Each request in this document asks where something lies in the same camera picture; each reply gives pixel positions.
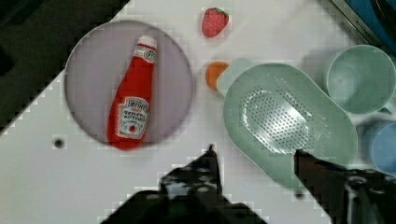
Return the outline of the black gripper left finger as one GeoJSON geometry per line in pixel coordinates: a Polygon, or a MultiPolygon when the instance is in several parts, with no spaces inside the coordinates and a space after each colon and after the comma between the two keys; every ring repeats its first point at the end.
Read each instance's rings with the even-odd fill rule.
{"type": "Polygon", "coordinates": [[[141,190],[102,224],[265,224],[243,203],[222,194],[214,146],[163,176],[157,190],[141,190]]]}

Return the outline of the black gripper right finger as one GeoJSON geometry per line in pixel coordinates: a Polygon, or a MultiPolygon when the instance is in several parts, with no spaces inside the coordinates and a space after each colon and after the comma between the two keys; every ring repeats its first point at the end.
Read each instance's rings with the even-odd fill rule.
{"type": "Polygon", "coordinates": [[[396,224],[396,182],[374,169],[347,169],[298,149],[294,173],[332,224],[396,224]]]}

